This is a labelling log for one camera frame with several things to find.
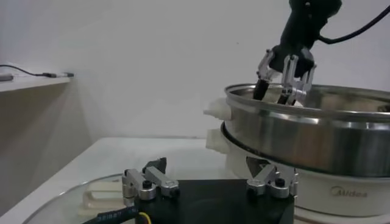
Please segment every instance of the black screw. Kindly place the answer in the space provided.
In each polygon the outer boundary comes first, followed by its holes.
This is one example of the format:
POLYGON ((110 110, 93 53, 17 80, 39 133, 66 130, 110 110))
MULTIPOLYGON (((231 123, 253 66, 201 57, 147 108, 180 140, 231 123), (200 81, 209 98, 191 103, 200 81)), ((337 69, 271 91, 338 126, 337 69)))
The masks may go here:
POLYGON ((152 188, 152 182, 149 180, 145 180, 142 182, 142 188, 143 189, 150 189, 152 188))
POLYGON ((275 186, 277 186, 277 187, 284 187, 285 184, 286 184, 286 182, 282 178, 278 178, 275 180, 275 186))

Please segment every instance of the metal clamp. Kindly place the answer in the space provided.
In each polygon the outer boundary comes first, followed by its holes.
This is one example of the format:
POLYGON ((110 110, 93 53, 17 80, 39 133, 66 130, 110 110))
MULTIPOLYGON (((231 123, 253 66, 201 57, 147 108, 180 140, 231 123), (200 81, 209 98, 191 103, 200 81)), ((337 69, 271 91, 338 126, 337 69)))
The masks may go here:
POLYGON ((247 191, 254 196, 266 193, 267 187, 275 198, 296 196, 298 190, 298 173, 294 168, 286 170, 285 179, 280 178, 280 172, 275 165, 268 164, 253 179, 247 180, 247 191))
POLYGON ((171 198, 179 196, 179 182, 177 180, 169 179, 165 174, 156 169, 156 167, 147 167, 145 170, 145 177, 147 180, 152 181, 160 187, 163 196, 171 198))
POLYGON ((295 101, 303 102, 306 98, 307 91, 311 89, 313 82, 314 65, 299 80, 294 79, 299 57, 289 55, 285 58, 285 65, 282 76, 282 95, 279 98, 279 104, 293 105, 295 101))
POLYGON ((145 179, 136 169, 125 170, 122 176, 122 193, 125 205, 127 200, 138 196, 141 200, 156 197, 156 185, 145 179))
POLYGON ((265 194, 266 185, 268 182, 278 178, 280 173, 274 165, 265 166, 260 173, 258 173, 253 179, 246 181, 247 191, 253 192, 254 195, 260 196, 265 194))

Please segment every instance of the white shelf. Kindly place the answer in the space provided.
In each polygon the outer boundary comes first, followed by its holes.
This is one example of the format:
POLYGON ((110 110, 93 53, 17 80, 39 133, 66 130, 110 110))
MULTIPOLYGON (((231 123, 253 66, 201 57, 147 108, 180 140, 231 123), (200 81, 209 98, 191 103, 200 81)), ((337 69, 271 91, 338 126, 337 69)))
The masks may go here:
POLYGON ((14 91, 19 89, 35 88, 39 86, 49 86, 61 83, 70 82, 70 78, 47 78, 47 77, 34 77, 25 75, 14 75, 12 81, 0 82, 0 93, 7 91, 14 91))

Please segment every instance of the metal bowl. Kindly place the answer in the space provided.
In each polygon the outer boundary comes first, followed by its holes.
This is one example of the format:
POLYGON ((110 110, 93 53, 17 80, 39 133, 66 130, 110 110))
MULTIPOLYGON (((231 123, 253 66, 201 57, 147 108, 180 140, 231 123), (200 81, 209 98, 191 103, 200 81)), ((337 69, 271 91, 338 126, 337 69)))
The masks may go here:
POLYGON ((352 177, 390 177, 390 93, 313 85, 302 107, 279 105, 281 86, 263 101, 254 84, 228 86, 232 120, 222 131, 259 156, 300 169, 352 177))

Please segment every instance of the black wire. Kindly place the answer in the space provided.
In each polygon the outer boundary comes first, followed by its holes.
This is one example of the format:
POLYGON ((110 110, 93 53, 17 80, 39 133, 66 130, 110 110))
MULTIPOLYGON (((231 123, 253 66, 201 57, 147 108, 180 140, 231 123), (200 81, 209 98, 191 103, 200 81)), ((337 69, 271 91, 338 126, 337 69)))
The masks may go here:
POLYGON ((379 22, 381 19, 383 19, 383 17, 385 17, 387 14, 389 14, 389 12, 390 12, 390 5, 386 9, 384 9, 384 11, 381 12, 377 17, 375 17, 371 22, 367 23, 365 26, 354 31, 353 33, 350 33, 348 35, 345 35, 343 37, 339 37, 336 39, 329 39, 329 38, 326 38, 326 37, 319 35, 318 40, 320 40, 326 44, 335 44, 335 43, 343 42, 345 40, 349 40, 349 39, 363 33, 364 31, 370 29, 373 25, 375 25, 377 22, 379 22))
POLYGON ((13 69, 19 70, 21 72, 24 72, 26 74, 33 75, 33 76, 43 76, 42 74, 34 74, 34 73, 31 73, 31 72, 27 72, 26 70, 21 69, 19 67, 16 67, 14 65, 0 65, 0 68, 4 68, 4 67, 6 67, 6 68, 13 68, 13 69))

